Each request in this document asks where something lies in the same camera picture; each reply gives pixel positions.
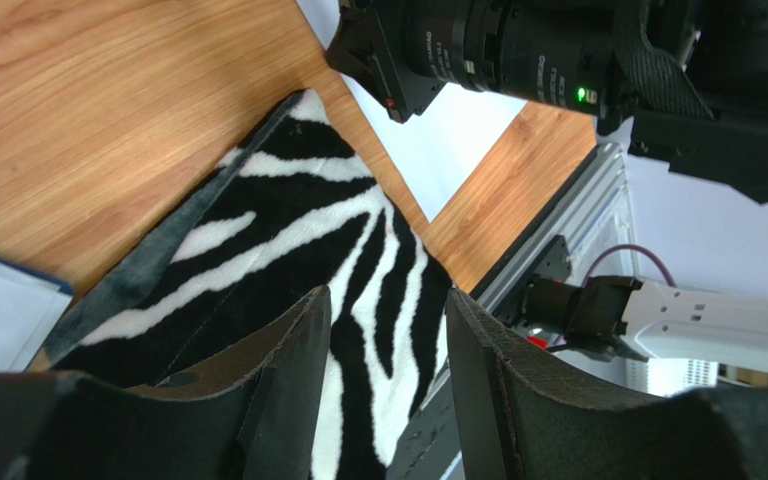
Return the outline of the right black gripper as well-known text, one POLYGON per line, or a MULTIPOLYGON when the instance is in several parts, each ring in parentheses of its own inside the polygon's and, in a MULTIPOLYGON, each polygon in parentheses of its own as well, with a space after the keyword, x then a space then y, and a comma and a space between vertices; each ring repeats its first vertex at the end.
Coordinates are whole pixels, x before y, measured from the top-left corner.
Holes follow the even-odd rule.
POLYGON ((688 1, 343 1, 326 60, 399 123, 447 84, 603 121, 702 118, 682 65, 649 38, 661 9, 663 30, 683 34, 688 1))

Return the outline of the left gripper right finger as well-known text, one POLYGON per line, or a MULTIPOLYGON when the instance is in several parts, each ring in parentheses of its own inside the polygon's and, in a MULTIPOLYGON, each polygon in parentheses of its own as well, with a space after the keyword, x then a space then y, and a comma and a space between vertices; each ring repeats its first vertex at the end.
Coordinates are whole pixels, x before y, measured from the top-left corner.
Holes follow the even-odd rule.
POLYGON ((469 479, 768 479, 768 389, 631 390, 538 348, 458 289, 446 328, 469 479))

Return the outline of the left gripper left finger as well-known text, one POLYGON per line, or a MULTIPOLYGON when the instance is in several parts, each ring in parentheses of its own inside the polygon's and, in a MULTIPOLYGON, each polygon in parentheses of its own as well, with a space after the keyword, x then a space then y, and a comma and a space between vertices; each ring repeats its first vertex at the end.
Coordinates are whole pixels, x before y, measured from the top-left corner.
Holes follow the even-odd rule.
POLYGON ((331 326, 317 287, 154 385, 0 373, 0 479, 304 479, 331 326))

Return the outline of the printed paper sheet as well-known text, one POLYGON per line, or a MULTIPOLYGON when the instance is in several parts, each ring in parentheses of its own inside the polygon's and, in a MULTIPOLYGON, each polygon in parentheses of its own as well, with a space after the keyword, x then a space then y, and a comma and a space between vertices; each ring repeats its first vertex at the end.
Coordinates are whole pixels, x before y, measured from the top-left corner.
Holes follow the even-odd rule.
POLYGON ((22 372, 73 297, 38 283, 0 278, 0 372, 22 372))

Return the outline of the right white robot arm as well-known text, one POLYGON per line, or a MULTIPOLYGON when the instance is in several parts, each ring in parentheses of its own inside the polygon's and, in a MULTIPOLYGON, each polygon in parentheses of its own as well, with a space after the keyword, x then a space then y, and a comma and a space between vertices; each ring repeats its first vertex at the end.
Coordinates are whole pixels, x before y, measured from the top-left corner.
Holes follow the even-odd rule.
POLYGON ((586 176, 488 289, 577 366, 768 374, 768 1, 338 1, 329 66, 395 122, 445 87, 582 113, 586 176))

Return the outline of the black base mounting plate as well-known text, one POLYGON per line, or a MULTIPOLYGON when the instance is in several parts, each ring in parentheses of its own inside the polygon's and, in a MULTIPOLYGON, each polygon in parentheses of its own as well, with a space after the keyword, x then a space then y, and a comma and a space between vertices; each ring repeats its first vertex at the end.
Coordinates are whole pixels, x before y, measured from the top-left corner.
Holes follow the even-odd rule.
MULTIPOLYGON (((571 276, 570 246, 559 233, 522 237, 473 289, 471 296, 498 319, 513 323, 525 297, 527 279, 544 273, 571 276)), ((388 479, 465 477, 450 370, 445 367, 398 441, 388 479)))

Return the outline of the zebra print cushion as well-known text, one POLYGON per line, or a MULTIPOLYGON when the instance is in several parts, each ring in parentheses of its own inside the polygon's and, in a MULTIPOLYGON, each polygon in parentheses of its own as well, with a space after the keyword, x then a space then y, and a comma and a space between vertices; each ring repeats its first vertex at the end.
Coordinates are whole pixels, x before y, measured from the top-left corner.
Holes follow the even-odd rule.
POLYGON ((312 89, 280 102, 55 328, 56 369, 153 383, 313 288, 331 339, 314 479, 384 479, 448 352, 452 279, 312 89))

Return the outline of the aluminium frame rail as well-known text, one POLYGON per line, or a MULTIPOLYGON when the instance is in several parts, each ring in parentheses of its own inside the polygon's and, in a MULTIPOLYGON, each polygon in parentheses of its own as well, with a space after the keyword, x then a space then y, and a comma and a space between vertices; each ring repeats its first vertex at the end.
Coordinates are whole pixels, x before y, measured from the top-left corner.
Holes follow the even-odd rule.
POLYGON ((509 249, 522 237, 562 234, 572 264, 565 281, 580 283, 601 252, 632 237, 624 158, 617 143, 594 147, 509 249))

